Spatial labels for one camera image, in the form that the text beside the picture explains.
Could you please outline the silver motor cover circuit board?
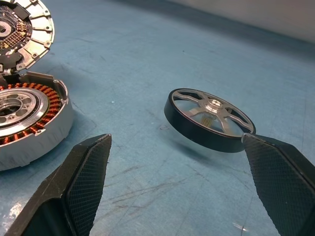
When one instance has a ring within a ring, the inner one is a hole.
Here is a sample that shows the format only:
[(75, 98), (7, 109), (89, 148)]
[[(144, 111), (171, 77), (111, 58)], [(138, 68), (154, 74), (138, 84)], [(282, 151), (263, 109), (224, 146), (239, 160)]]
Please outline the silver motor cover circuit board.
[(55, 27), (41, 0), (0, 0), (0, 74), (29, 69), (50, 51)]

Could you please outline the silver motor housing copper windings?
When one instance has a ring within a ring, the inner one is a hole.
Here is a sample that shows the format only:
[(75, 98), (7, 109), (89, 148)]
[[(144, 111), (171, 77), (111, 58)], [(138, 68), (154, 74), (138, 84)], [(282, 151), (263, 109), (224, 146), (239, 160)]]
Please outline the silver motor housing copper windings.
[(72, 124), (63, 81), (35, 72), (0, 76), (0, 171), (42, 157), (68, 136)]

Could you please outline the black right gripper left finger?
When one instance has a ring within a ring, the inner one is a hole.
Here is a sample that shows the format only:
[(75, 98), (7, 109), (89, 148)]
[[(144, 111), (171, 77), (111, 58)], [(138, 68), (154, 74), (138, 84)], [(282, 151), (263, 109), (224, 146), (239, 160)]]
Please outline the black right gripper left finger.
[(4, 236), (89, 236), (102, 198), (111, 134), (75, 145)]

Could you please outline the black rotor ring silver spokes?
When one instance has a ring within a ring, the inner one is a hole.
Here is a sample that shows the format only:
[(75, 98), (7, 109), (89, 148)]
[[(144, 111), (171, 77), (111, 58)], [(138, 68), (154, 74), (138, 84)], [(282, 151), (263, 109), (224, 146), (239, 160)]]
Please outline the black rotor ring silver spokes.
[(252, 120), (230, 102), (192, 88), (172, 90), (164, 115), (181, 135), (203, 147), (237, 153), (244, 150), (242, 135), (255, 134)]

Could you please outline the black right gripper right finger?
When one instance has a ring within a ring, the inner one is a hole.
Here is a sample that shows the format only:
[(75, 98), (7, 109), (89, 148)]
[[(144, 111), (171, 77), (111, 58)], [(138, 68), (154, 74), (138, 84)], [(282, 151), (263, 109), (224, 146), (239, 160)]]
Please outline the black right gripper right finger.
[(293, 145), (244, 134), (257, 194), (281, 236), (315, 236), (315, 166)]

